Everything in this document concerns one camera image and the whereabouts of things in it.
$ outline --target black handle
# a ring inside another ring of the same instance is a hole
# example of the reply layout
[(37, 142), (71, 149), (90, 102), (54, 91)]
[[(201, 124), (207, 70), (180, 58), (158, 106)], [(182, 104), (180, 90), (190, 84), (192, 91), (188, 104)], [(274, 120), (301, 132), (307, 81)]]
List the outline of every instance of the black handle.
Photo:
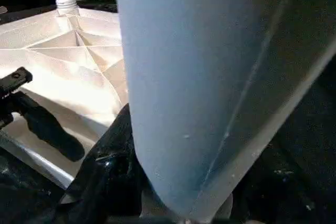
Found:
[(29, 130), (39, 139), (73, 162), (84, 157), (85, 151), (81, 143), (68, 134), (48, 110), (22, 92), (15, 93), (14, 97), (20, 114), (27, 120)]

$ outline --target white paper pleat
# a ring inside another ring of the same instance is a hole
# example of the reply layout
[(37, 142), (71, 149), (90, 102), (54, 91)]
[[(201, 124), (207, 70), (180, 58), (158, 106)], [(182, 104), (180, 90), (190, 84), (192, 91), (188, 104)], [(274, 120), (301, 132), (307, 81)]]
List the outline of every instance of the white paper pleat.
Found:
[[(116, 14), (79, 9), (0, 26), (0, 78), (27, 68), (34, 79), (22, 90), (53, 113), (86, 152), (128, 102), (118, 20)], [(15, 116), (4, 131), (75, 176), (80, 162), (74, 165), (39, 140), (22, 117)]]

